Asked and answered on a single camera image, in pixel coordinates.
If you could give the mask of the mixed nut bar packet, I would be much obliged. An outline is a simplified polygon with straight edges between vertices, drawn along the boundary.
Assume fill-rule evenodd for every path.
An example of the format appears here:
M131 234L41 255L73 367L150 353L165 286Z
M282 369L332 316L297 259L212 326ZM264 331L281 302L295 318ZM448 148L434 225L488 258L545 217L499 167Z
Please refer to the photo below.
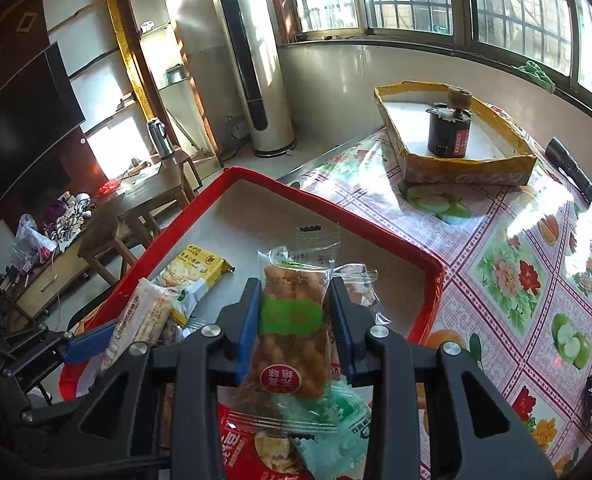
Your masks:
M376 270L369 270L364 263L346 263L337 266L333 277L343 280L351 301L369 310L377 325L391 323L375 289L378 280Z

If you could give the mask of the white wafer packet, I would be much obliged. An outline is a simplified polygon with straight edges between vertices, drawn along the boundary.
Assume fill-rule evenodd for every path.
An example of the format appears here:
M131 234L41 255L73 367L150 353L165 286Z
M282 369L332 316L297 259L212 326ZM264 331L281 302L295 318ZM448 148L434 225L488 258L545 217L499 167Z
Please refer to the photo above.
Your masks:
M124 353L133 342L154 344L165 326L174 307L174 294L141 278L132 293L128 304L119 315L117 325L110 336L100 372L105 372Z

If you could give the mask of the yellow biscuit packet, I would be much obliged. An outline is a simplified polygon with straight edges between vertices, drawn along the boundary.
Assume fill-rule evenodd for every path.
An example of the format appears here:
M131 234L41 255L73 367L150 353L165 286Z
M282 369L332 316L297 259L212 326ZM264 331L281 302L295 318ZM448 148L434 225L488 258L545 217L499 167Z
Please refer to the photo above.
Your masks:
M187 245L156 276L154 283L172 297L171 318L184 327L197 304L234 266L224 258L196 245Z

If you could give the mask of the green label twist packet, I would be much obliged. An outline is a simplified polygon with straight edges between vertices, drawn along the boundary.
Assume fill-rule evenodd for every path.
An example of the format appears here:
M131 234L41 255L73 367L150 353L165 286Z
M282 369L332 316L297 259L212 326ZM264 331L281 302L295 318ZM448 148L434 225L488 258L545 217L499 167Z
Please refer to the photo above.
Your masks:
M311 437L336 429L326 294L340 249L337 226L298 226L293 240L258 252L260 308L234 424Z

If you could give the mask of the red snack bag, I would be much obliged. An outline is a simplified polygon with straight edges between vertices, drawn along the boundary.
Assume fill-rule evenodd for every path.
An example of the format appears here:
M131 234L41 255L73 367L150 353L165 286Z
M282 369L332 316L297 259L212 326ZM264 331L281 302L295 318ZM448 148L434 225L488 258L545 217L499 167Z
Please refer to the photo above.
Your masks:
M218 404L221 454L226 478L232 480L312 479L288 438L236 426L230 408Z

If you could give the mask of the green long snack packet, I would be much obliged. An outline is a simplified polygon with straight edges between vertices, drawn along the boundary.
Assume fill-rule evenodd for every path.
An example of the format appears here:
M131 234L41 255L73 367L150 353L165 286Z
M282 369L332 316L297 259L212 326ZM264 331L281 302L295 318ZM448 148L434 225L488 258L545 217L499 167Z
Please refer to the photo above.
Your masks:
M369 448L372 410L345 382L333 382L336 426L331 432L291 442L314 479L337 479L364 460Z

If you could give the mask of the red snack tray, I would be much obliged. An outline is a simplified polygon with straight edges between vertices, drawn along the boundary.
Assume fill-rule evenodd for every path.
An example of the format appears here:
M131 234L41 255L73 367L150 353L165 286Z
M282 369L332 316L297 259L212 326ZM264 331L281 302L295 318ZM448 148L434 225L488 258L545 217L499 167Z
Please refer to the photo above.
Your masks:
M258 252L292 240L297 227L308 224L337 226L341 260L373 266L387 309L404 314L410 341L421 340L441 296L444 270L436 258L328 200L244 168L225 170L175 218L98 308L89 330L117 320L139 280L157 276L189 244L212 250L235 268L196 307L198 316L217 324L221 310L241 298L247 280L259 280ZM215 402L218 388L239 385L217 384L220 338L195 334L179 351L161 357L162 379L177 380L177 390L198 403L180 410L182 441L169 457L171 478L224 476Z

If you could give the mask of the floral fruit tablecloth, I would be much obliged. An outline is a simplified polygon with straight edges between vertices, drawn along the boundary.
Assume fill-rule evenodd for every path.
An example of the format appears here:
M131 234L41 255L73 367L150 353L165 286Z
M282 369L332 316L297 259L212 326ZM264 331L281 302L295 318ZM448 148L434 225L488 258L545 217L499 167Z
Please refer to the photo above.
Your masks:
M561 479L592 479L592 201L544 155L528 183L406 184L384 131L285 182L418 246L444 271L428 344L457 342Z

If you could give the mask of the white tower air conditioner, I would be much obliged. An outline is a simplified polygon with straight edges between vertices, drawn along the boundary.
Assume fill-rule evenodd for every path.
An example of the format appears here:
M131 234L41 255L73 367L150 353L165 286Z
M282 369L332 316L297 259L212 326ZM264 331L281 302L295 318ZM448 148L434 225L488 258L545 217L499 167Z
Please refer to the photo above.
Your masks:
M253 152L282 156L297 143L267 0L212 0L230 53Z

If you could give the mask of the steel kettle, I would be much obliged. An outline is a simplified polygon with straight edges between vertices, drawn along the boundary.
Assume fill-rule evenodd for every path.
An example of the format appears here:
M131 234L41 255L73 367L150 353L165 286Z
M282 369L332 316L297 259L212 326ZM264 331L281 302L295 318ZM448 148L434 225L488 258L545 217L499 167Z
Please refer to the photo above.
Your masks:
M165 124L159 118L154 117L147 122L147 130L159 157L161 159L171 157L173 155L173 145L167 134Z

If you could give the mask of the black jar in yellow tray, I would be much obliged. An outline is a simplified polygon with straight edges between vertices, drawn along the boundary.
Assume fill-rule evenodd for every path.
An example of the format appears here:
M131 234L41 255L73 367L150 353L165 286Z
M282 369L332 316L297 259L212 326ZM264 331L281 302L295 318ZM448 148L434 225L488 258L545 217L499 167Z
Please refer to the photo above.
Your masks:
M471 126L472 94L460 87L448 87L445 103L429 107L427 148L439 158L463 158Z

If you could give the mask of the yellow cardboard tray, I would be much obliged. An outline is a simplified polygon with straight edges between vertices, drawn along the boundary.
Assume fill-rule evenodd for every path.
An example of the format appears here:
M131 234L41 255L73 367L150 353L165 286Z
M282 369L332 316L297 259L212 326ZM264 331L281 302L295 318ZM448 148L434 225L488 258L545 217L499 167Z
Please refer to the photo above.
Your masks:
M374 99L405 181L528 182L536 155L524 133L468 90L408 80L376 87Z

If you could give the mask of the black flashlight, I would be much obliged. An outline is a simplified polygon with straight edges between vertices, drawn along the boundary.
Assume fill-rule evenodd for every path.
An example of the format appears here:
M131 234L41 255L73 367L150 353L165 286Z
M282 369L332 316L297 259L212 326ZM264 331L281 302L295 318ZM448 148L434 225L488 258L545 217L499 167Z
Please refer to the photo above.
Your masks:
M553 136L546 145L545 156L558 170L561 170L578 188L584 200L592 202L592 182L571 156L565 144Z

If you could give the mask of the green cloth on windowsill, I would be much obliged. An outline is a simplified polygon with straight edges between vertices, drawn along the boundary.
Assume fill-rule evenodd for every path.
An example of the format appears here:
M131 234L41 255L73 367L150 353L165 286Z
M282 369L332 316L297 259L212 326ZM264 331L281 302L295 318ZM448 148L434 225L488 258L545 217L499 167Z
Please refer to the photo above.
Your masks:
M520 66L515 66L515 70L518 70L520 74L526 76L528 79L537 84L540 88L546 90L548 93L555 93L556 84L554 84L554 81L550 79L550 76L548 76L545 73L545 70L543 70L543 68L540 65L538 65L538 63L528 60L526 63Z

